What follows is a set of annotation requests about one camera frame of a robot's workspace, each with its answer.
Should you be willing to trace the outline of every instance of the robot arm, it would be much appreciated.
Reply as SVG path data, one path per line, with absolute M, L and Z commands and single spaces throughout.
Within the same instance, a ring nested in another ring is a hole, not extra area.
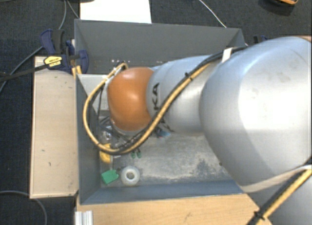
M 156 126 L 204 134 L 228 173 L 262 206 L 290 176 L 270 180 L 311 157 L 311 42 L 278 38 L 221 58 L 197 56 L 115 76 L 107 91 L 111 123 L 131 138 L 103 151 L 129 153 Z M 123 87 L 129 82 L 135 87 Z M 311 179 L 270 220 L 307 224 L 312 215 L 305 205 L 312 205 Z

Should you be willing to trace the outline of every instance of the wooden table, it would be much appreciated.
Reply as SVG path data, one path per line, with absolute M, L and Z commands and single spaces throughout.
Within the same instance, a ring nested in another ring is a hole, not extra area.
M 245 225 L 258 207 L 246 194 L 85 206 L 77 202 L 77 211 L 88 210 L 94 225 Z

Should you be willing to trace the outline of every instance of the white paper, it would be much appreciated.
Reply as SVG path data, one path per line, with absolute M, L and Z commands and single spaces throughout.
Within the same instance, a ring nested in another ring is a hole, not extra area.
M 80 18 L 151 23 L 148 0 L 94 0 L 80 4 Z

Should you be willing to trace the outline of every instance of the gray box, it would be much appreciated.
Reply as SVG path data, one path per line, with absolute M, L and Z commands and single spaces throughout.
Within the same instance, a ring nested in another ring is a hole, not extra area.
M 75 20 L 76 51 L 87 50 L 88 74 L 94 74 L 95 84 L 100 78 L 96 74 L 107 74 L 118 61 L 124 60 L 131 67 L 152 67 L 244 44 L 241 30 L 235 28 Z M 140 159 L 125 155 L 114 160 L 117 171 L 128 165 L 140 170 L 141 179 L 136 187 L 124 187 L 120 180 L 104 185 L 100 174 L 109 167 L 100 161 L 98 150 L 82 124 L 82 108 L 88 92 L 86 78 L 77 77 L 76 83 L 82 205 L 242 192 L 219 165 L 203 136 L 178 134 L 163 139 L 149 138 L 140 148 Z M 97 133 L 96 117 L 95 108 L 91 108 L 90 127 L 94 133 Z

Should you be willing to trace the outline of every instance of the black floor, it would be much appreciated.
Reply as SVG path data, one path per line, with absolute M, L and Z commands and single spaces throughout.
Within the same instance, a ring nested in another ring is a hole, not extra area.
M 203 0 L 228 27 L 241 28 L 248 44 L 254 35 L 276 38 L 311 35 L 312 0 L 299 0 L 294 8 L 267 0 Z M 78 12 L 79 0 L 70 0 Z M 150 0 L 152 22 L 221 26 L 198 0 Z M 11 72 L 40 47 L 39 35 L 56 29 L 63 16 L 62 0 L 0 2 L 0 72 Z M 74 15 L 68 9 L 63 29 L 74 37 Z M 27 61 L 20 70 L 32 66 Z M 28 192 L 32 121 L 32 77 L 11 80 L 0 93 L 0 191 Z M 74 199 L 42 200 L 48 224 L 73 224 Z M 1 225 L 43 224 L 40 207 L 27 198 L 0 195 Z

